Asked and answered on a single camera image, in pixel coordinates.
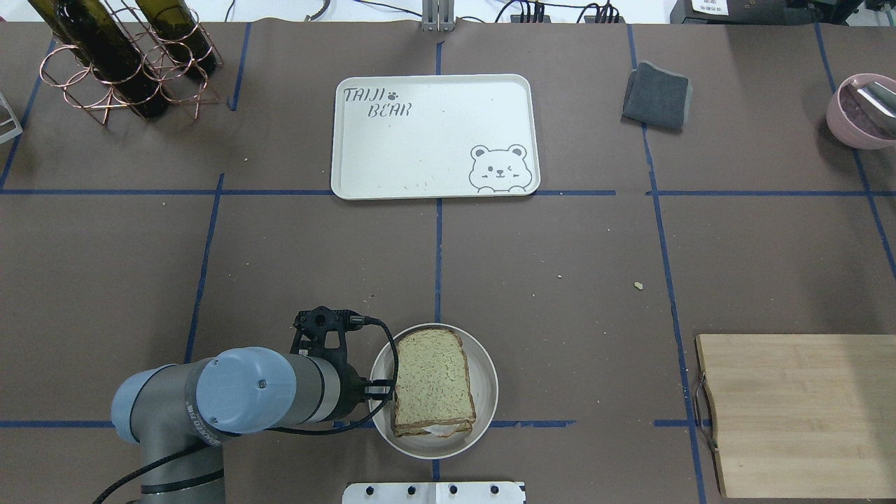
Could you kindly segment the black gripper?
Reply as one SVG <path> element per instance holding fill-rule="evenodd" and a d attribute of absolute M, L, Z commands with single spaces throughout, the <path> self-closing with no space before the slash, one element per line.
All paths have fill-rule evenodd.
<path fill-rule="evenodd" d="M 365 401 L 365 398 L 379 402 L 388 402 L 394 399 L 394 390 L 365 392 L 365 389 L 377 389 L 377 387 L 379 389 L 392 389 L 395 386 L 395 380 L 367 380 L 359 376 L 354 367 L 348 363 L 347 353 L 343 350 L 329 350 L 330 364 L 332 364 L 339 377 L 338 402 L 336 402 L 336 406 L 329 415 L 329 419 L 333 421 L 348 417 L 358 404 Z"/>

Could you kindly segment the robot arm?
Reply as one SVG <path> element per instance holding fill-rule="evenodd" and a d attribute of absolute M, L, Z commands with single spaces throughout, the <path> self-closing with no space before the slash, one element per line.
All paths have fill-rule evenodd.
<path fill-rule="evenodd" d="M 141 503 L 226 501 L 223 445 L 269 428 L 340 420 L 393 397 L 393 380 L 361 379 L 320 356 L 253 346 L 141 371 L 110 407 L 119 437 L 141 449 Z"/>

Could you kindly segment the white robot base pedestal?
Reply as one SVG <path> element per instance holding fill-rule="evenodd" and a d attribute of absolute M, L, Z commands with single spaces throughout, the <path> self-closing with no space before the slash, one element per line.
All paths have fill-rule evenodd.
<path fill-rule="evenodd" d="M 342 503 L 526 503 L 523 482 L 359 482 Z"/>

